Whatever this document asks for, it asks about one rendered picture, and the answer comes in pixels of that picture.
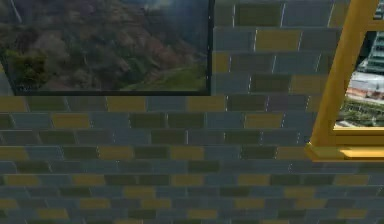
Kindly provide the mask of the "black framed landscape picture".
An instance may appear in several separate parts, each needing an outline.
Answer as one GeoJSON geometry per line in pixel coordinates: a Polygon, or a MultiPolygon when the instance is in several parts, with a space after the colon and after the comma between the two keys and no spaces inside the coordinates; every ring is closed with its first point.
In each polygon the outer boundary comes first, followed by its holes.
{"type": "Polygon", "coordinates": [[[215,0],[0,0],[0,95],[210,89],[215,0]]]}

